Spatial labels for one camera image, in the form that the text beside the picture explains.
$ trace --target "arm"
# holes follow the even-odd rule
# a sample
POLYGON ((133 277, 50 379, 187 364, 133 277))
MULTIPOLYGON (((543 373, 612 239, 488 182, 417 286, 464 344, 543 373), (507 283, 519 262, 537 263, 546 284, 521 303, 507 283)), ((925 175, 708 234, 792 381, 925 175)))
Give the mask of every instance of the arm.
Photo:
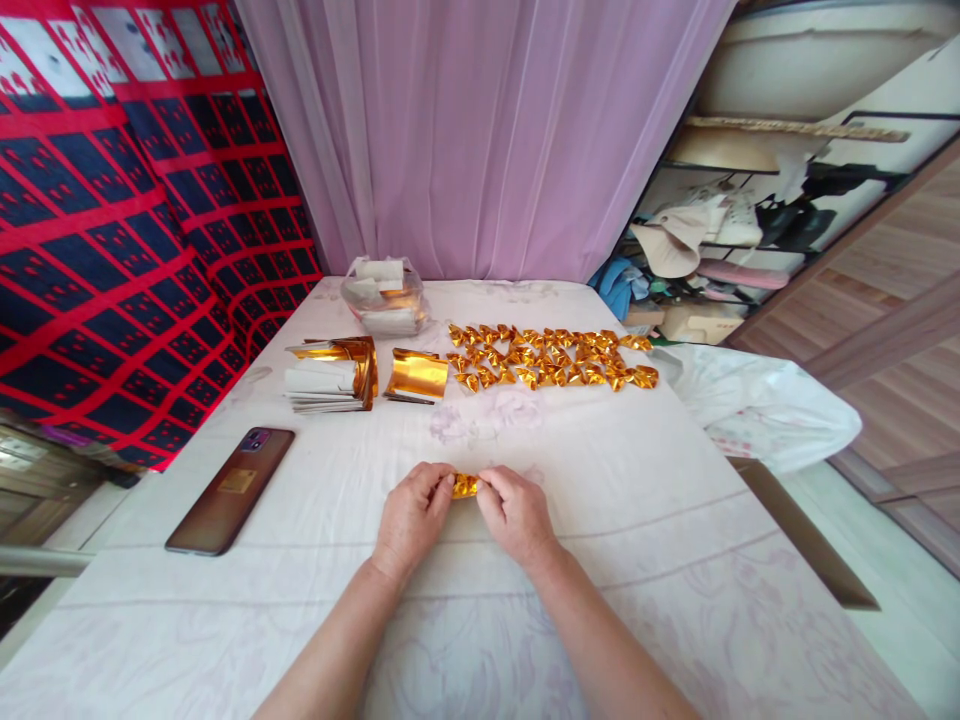
POLYGON ((420 463, 387 496, 372 557, 347 585, 255 718, 353 717, 407 581, 440 537, 454 469, 420 463))
POLYGON ((683 694, 561 547, 539 486, 484 470, 477 502, 494 539, 530 576, 597 717, 696 718, 683 694))

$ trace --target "hand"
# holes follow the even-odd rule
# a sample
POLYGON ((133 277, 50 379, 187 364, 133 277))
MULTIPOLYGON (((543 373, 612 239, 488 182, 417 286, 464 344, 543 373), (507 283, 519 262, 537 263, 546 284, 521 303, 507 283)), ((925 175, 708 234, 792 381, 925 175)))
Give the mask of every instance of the hand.
POLYGON ((455 472, 446 463, 420 463, 387 495, 371 562, 401 588, 440 537, 455 472))
POLYGON ((493 539, 532 574, 562 549, 550 524, 547 496, 503 465, 479 475, 477 503, 493 539))

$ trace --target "white basin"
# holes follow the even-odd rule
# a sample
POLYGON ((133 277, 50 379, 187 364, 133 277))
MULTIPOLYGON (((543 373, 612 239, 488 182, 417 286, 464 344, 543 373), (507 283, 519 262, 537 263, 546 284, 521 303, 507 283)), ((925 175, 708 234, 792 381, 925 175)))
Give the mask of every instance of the white basin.
POLYGON ((819 0, 744 15, 720 38, 698 110, 819 122, 958 32, 958 0, 819 0))

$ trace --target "cardboard box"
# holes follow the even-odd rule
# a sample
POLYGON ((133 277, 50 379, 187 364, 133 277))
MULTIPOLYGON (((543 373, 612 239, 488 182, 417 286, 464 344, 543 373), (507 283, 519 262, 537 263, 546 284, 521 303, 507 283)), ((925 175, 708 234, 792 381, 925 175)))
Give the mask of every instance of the cardboard box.
POLYGON ((673 342, 719 345, 743 323, 743 318, 723 303, 685 300, 664 307, 666 318, 660 331, 673 342))
POLYGON ((803 559, 845 608, 879 610, 876 598, 759 460, 727 458, 803 559))
POLYGON ((646 337, 650 334, 650 331, 663 322, 664 317, 663 310, 653 300, 643 300, 630 304, 630 311, 623 321, 623 327, 632 335, 646 337))

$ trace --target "white plastic bag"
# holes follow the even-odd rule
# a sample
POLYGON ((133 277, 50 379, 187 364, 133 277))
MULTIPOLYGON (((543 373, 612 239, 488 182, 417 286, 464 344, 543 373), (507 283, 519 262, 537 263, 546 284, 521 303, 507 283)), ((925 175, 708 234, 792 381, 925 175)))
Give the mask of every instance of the white plastic bag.
POLYGON ((843 450, 860 416, 796 363, 711 347, 658 347, 651 359, 725 455, 793 472, 843 450))

